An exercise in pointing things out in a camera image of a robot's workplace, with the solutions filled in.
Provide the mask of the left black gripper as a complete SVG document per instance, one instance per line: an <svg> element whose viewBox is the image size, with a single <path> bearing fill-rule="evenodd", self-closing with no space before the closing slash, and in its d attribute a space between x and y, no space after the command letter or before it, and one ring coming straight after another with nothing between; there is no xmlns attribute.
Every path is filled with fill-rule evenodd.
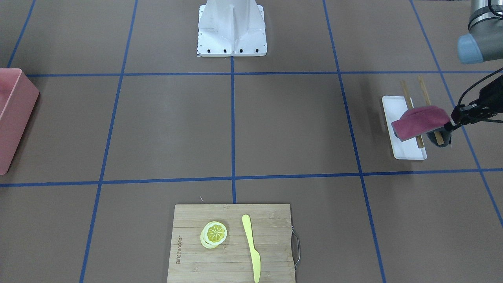
<svg viewBox="0 0 503 283"><path fill-rule="evenodd" d="M502 75L481 88L478 99L467 105L462 103L463 98L473 88L489 77L490 75L485 76L462 93L451 113L451 119L454 123L448 122L444 124L444 131L453 132L459 128L459 125L475 124L478 122L502 123L501 120L492 119L492 117L503 112Z"/></svg>

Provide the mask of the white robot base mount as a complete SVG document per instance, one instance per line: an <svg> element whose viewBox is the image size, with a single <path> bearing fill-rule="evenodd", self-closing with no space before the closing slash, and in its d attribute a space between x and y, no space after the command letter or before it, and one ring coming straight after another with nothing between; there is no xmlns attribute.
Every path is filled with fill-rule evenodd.
<svg viewBox="0 0 503 283"><path fill-rule="evenodd" d="M266 56L264 7L255 0L208 0L199 7L201 57Z"/></svg>

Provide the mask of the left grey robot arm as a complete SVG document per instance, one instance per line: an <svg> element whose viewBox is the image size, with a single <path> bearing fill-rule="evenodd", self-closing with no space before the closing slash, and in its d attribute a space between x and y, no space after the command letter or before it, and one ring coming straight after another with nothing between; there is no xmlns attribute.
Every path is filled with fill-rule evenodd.
<svg viewBox="0 0 503 283"><path fill-rule="evenodd" d="M500 60L503 57L503 6L501 0L471 1L468 33L458 38L458 59L463 64ZM485 80L498 75L482 87L477 99L464 104L464 97ZM503 111L502 68L485 75L468 87L458 99L451 114L451 122L444 125L447 132L478 122L502 123L494 116Z"/></svg>

